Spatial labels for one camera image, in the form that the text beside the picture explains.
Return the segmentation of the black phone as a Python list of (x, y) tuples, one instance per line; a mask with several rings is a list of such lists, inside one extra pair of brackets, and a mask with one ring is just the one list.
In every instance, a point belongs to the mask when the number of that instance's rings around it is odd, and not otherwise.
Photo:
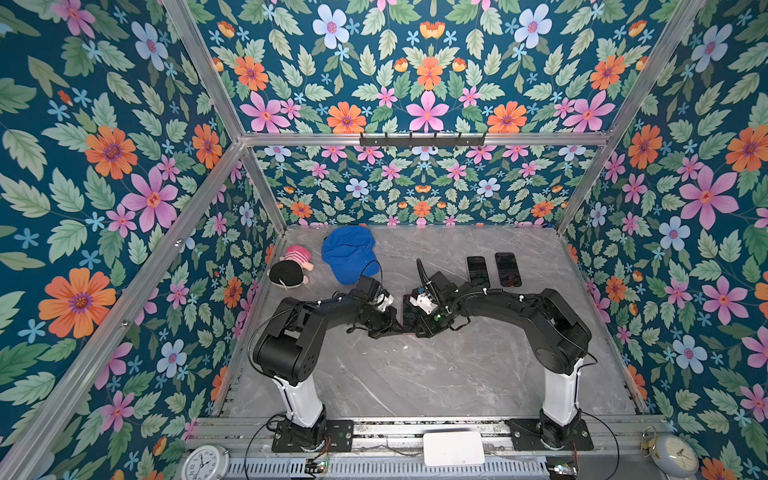
[(469, 282), (472, 286), (483, 288), (491, 286), (486, 259), (483, 256), (468, 256), (466, 264)]
[(405, 333), (418, 335), (421, 331), (422, 311), (411, 300), (409, 294), (403, 296), (402, 327)]
[(521, 287), (522, 277), (516, 256), (512, 252), (497, 252), (494, 258), (501, 285), (505, 288)]

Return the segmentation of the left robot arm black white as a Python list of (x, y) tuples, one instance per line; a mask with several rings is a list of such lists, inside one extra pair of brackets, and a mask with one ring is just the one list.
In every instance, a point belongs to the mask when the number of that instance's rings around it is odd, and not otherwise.
[(304, 451), (323, 448), (329, 441), (327, 409), (317, 393), (313, 372), (330, 329), (361, 329), (373, 339), (398, 334), (394, 296), (382, 284), (362, 276), (347, 293), (328, 299), (284, 298), (253, 336), (249, 362), (278, 388), (285, 407), (281, 438)]

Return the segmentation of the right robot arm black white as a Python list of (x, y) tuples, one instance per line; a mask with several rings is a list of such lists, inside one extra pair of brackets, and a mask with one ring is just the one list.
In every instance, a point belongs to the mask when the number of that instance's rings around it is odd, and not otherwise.
[(403, 307), (404, 326), (421, 338), (460, 330), (459, 317), (486, 317), (522, 329), (545, 377), (538, 428), (531, 434), (553, 450), (576, 439), (580, 374), (592, 333), (558, 291), (512, 293), (479, 281), (457, 285), (437, 272), (403, 298)]

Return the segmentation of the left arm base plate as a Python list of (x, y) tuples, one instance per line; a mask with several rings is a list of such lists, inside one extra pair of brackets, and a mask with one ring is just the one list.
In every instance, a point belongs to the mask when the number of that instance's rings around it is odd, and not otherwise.
[(271, 450), (274, 453), (350, 452), (354, 427), (352, 420), (321, 419), (313, 427), (282, 420), (276, 428)]

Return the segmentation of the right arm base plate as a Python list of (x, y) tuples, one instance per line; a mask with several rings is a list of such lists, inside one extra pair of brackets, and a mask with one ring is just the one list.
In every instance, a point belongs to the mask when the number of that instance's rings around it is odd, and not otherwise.
[(540, 418), (507, 419), (513, 447), (517, 451), (593, 451), (594, 443), (586, 422), (579, 414), (566, 426)]

